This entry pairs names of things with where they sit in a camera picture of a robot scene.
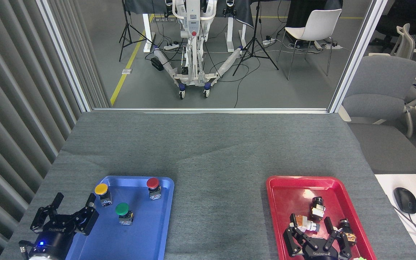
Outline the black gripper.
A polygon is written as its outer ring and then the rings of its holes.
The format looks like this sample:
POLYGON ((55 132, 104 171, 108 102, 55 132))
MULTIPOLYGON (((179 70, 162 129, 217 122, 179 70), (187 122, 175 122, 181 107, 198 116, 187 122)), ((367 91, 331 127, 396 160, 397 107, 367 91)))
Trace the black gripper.
POLYGON ((73 216, 58 216, 57 209, 64 195, 56 194, 53 202, 40 207, 30 225, 30 230, 38 234, 29 253, 30 259, 65 259, 71 247, 75 233, 88 236, 96 223, 99 213, 94 202, 95 194, 90 194, 85 207, 73 216))
POLYGON ((314 250, 314 243, 311 237, 302 232, 295 223, 290 223, 283 234, 287 252, 289 256, 296 257, 302 255, 304 260, 349 260, 352 257, 348 235, 352 235, 348 219, 339 221, 341 229, 334 228, 330 217, 324 219, 325 227, 329 237, 325 243, 318 243, 317 250, 314 250), (332 246, 334 240, 337 240, 340 252, 332 246))

